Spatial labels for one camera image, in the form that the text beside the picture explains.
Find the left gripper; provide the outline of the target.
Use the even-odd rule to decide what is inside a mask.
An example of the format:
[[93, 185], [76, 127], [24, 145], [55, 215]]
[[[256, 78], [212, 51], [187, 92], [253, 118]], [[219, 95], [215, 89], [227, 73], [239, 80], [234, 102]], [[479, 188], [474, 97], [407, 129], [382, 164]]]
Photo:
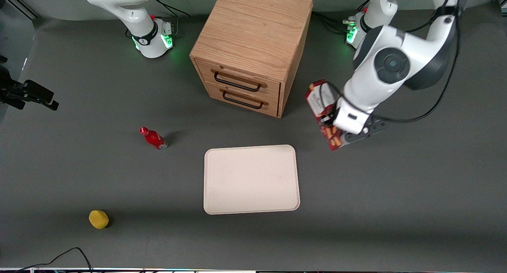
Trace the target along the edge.
[[373, 111], [361, 111], [350, 105], [344, 97], [337, 100], [336, 111], [326, 111], [319, 114], [319, 125], [321, 127], [331, 127], [332, 125], [344, 132], [351, 134], [360, 134], [366, 120], [369, 119]]

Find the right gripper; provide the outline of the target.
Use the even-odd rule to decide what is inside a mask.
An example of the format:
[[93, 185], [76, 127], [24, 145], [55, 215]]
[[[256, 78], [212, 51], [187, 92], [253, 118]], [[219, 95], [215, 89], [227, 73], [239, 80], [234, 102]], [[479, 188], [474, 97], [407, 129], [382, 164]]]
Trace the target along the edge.
[[0, 102], [7, 104], [15, 109], [23, 109], [25, 102], [37, 103], [53, 111], [59, 107], [59, 103], [53, 99], [54, 92], [36, 83], [33, 80], [24, 82], [24, 101], [18, 98], [18, 93], [14, 90], [17, 81], [13, 80], [10, 72], [2, 66], [8, 59], [0, 55]]

